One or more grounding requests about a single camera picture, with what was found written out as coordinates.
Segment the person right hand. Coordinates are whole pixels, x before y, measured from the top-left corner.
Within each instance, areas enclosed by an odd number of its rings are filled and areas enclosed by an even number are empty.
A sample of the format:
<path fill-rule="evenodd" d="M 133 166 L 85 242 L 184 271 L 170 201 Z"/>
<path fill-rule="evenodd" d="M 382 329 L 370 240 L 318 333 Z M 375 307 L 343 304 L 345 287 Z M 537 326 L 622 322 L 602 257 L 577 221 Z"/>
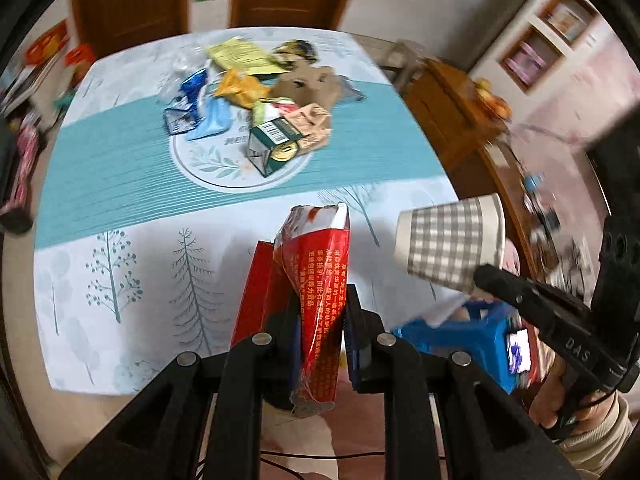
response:
<path fill-rule="evenodd" d="M 529 417 L 535 425 L 551 428 L 558 420 L 558 411 L 562 408 L 566 395 L 566 390 L 561 382 L 565 372 L 566 363 L 559 356 L 555 356 L 546 379 L 528 410 Z M 597 391 L 586 396 L 582 400 L 582 404 L 599 400 L 602 402 L 590 406 L 590 408 L 584 408 L 575 414 L 578 424 L 573 431 L 573 436 L 585 434 L 600 426 L 608 416 L 608 412 L 611 411 L 616 396 L 607 398 L 603 392 Z"/>

